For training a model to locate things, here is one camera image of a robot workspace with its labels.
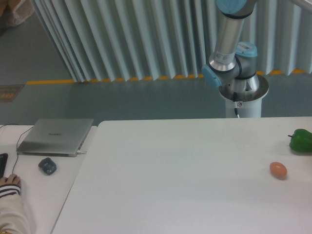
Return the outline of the person's hand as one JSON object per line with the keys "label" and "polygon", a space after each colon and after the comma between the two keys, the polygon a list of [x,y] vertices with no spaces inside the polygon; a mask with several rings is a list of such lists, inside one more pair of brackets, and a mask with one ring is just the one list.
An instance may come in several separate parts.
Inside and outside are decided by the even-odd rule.
{"label": "person's hand", "polygon": [[0,186],[14,185],[21,187],[21,178],[16,174],[11,174],[9,177],[0,178]]}

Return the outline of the cream sleeved forearm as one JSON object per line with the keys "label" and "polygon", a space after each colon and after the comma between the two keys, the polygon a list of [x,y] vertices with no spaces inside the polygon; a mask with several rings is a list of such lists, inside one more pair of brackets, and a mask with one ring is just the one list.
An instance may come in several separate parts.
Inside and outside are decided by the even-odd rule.
{"label": "cream sleeved forearm", "polygon": [[30,222],[16,184],[0,186],[0,233],[31,234]]}

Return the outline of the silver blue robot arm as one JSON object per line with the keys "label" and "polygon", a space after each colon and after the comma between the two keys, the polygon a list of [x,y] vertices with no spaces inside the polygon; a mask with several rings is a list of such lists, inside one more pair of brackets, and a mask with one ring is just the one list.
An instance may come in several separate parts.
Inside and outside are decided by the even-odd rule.
{"label": "silver blue robot arm", "polygon": [[232,101],[268,92],[257,75],[312,71],[312,3],[309,0],[218,0],[221,13],[214,52],[202,67],[205,80]]}

